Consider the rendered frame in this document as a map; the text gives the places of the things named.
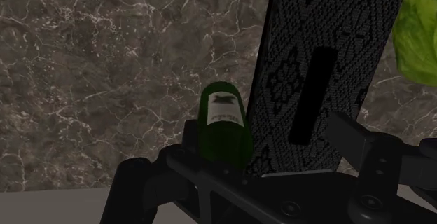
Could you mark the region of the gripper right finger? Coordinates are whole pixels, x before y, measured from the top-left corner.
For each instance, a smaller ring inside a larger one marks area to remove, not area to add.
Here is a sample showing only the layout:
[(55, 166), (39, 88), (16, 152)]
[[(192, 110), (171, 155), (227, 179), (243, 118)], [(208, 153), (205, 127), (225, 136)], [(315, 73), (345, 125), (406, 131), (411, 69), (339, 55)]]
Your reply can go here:
[(359, 173), (347, 207), (353, 224), (406, 224), (418, 217), (418, 209), (398, 198), (399, 185), (437, 209), (437, 138), (412, 146), (341, 112), (330, 114), (326, 138)]

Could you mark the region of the dark green glass bottle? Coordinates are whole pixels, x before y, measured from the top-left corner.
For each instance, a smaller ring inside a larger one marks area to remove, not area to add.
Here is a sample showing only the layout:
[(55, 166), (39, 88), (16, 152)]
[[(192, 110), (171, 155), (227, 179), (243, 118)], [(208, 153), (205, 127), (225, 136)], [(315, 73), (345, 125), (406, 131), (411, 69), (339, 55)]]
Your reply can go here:
[(216, 81), (202, 91), (197, 116), (199, 154), (244, 172), (253, 155), (253, 139), (238, 89)]

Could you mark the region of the green lettuce head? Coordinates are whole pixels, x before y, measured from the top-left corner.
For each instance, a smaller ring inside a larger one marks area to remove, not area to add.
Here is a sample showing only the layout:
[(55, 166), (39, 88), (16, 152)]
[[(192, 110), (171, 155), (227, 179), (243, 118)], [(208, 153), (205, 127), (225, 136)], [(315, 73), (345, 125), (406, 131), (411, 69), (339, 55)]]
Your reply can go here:
[(398, 71), (437, 87), (437, 0), (403, 0), (392, 34)]

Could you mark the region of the black patterned box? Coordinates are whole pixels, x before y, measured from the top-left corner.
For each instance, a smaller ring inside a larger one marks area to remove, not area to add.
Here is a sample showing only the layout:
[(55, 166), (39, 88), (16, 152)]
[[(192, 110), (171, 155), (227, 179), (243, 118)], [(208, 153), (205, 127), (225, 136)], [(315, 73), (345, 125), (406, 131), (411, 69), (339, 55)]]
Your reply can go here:
[(335, 170), (329, 114), (356, 118), (402, 0), (269, 0), (247, 119), (247, 173)]

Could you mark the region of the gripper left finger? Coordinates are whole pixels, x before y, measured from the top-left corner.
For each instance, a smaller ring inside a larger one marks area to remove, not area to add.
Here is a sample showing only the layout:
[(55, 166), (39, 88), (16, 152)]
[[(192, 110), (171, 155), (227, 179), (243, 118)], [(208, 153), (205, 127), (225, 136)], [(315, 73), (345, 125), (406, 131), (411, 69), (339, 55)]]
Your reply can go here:
[[(217, 192), (206, 205), (188, 172), (215, 169), (221, 179), (244, 178), (242, 170), (221, 159), (208, 162), (198, 153), (196, 120), (184, 124), (182, 143), (165, 146), (155, 162), (144, 157), (123, 160), (116, 168), (99, 224), (153, 224), (158, 207), (175, 203), (195, 224), (260, 224), (251, 214)], [(201, 208), (211, 209), (211, 221), (201, 219)]]

